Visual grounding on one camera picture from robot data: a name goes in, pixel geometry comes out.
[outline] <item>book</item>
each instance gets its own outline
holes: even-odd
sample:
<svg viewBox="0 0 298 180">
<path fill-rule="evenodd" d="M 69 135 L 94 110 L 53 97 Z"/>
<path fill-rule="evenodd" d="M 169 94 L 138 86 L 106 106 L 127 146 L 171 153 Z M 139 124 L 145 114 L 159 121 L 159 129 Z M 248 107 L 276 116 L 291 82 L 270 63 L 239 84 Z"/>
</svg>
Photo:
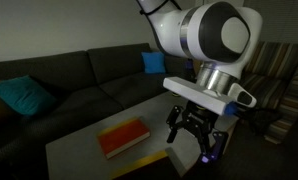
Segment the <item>book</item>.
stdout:
<svg viewBox="0 0 298 180">
<path fill-rule="evenodd" d="M 135 117 L 102 130 L 97 139 L 104 155 L 109 159 L 149 136 L 149 128 Z"/>
<path fill-rule="evenodd" d="M 116 170 L 112 174 L 111 179 L 177 180 L 181 179 L 181 177 L 166 151 L 159 151 Z"/>
</svg>

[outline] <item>blue pillow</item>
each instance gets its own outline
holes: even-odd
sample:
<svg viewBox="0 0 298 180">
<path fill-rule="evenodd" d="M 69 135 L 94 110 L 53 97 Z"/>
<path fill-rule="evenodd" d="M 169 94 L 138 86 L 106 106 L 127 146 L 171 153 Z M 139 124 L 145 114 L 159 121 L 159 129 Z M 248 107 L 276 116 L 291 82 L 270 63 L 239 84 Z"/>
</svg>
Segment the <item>blue pillow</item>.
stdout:
<svg viewBox="0 0 298 180">
<path fill-rule="evenodd" d="M 35 115 L 50 108 L 56 98 L 29 76 L 0 81 L 0 98 L 22 115 Z"/>
<path fill-rule="evenodd" d="M 166 73 L 164 54 L 161 52 L 142 52 L 141 55 L 145 64 L 146 73 Z"/>
</svg>

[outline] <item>wall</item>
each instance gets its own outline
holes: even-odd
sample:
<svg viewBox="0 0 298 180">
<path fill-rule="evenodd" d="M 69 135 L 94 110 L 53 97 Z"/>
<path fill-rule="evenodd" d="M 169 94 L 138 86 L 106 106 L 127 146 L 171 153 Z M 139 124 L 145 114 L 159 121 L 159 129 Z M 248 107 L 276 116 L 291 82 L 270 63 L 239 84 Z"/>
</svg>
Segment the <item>wall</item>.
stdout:
<svg viewBox="0 0 298 180">
<path fill-rule="evenodd" d="M 245 0 L 263 18 L 260 39 L 298 43 L 298 0 Z"/>
<path fill-rule="evenodd" d="M 0 0 L 0 61 L 141 42 L 155 47 L 139 10 L 136 0 Z"/>
<path fill-rule="evenodd" d="M 213 2 L 219 2 L 219 1 L 226 1 L 230 4 L 232 4 L 235 7 L 241 7 L 243 6 L 244 0 L 196 0 L 195 5 L 201 6 L 203 4 L 213 3 Z"/>
</svg>

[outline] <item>white table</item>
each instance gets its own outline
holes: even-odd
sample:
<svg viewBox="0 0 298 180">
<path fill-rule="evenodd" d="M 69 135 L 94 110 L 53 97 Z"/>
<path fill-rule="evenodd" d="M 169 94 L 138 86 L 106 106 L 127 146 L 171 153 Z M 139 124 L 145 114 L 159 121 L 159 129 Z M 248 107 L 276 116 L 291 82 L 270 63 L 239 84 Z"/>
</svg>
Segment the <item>white table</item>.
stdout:
<svg viewBox="0 0 298 180">
<path fill-rule="evenodd" d="M 199 157 L 200 148 L 196 138 L 184 129 L 180 129 L 175 141 L 168 144 L 166 120 L 174 105 L 185 107 L 186 103 L 186 99 L 167 92 L 47 144 L 50 180 L 110 179 L 115 170 L 160 150 L 167 151 L 179 174 L 184 175 Z M 135 116 L 149 127 L 150 137 L 107 160 L 96 139 L 97 133 Z M 231 136 L 237 119 L 235 116 L 220 117 L 215 127 Z"/>
</svg>

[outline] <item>striped chair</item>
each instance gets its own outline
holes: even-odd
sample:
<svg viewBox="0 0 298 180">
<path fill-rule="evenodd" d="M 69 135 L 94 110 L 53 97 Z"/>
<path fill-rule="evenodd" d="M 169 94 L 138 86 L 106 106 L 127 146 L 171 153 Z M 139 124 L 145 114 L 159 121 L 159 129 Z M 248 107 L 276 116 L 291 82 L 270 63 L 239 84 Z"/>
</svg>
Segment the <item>striped chair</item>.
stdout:
<svg viewBox="0 0 298 180">
<path fill-rule="evenodd" d="M 298 119 L 298 44 L 259 42 L 240 84 L 255 96 L 257 107 L 282 113 L 265 133 L 267 140 L 281 143 Z"/>
</svg>

